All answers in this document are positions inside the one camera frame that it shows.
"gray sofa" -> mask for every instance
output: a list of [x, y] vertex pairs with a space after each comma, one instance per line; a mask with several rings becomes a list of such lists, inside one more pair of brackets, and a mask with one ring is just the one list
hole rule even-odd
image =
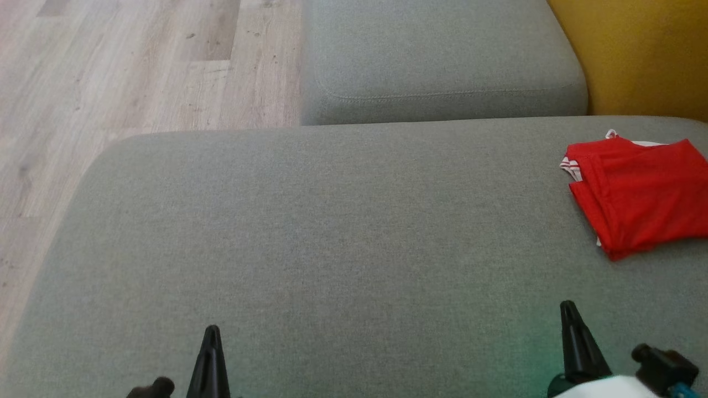
[[[543, 397], [575, 300], [616, 373], [638, 343], [708, 364], [708, 244], [608, 261], [558, 167], [649, 117], [183, 132], [102, 154], [38, 276], [0, 390], [185, 389], [221, 326], [233, 397]], [[708, 393], [699, 376], [696, 389]]]
[[545, 0], [307, 0], [303, 13], [304, 125], [587, 112]]

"yellow fabric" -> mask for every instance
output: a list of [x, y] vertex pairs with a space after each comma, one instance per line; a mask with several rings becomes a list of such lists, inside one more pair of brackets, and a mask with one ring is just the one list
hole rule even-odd
[[583, 66], [590, 114], [708, 121], [708, 0], [548, 0]]

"gray ottoman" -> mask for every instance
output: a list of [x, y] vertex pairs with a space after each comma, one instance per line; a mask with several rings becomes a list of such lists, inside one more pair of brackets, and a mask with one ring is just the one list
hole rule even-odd
[[[641, 342], [708, 367], [708, 243], [611, 263], [558, 167], [609, 128], [580, 117], [136, 137], [84, 177], [0, 391], [184, 397], [221, 327], [233, 397], [541, 397], [575, 300], [617, 373]], [[708, 393], [701, 375], [699, 392]]]
[[545, 0], [308, 0], [303, 12], [304, 125], [587, 112]]

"folded garment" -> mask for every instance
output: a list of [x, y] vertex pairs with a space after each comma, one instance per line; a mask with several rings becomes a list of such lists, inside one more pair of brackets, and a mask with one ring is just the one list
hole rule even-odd
[[708, 238], [708, 162], [687, 140], [650, 144], [615, 135], [570, 145], [564, 159], [576, 179], [571, 192], [612, 260]]

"mustard yellow cushion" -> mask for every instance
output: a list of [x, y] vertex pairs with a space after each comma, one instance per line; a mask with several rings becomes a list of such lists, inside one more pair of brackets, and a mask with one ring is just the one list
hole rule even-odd
[[707, 0], [548, 0], [588, 82], [590, 114], [708, 121]]

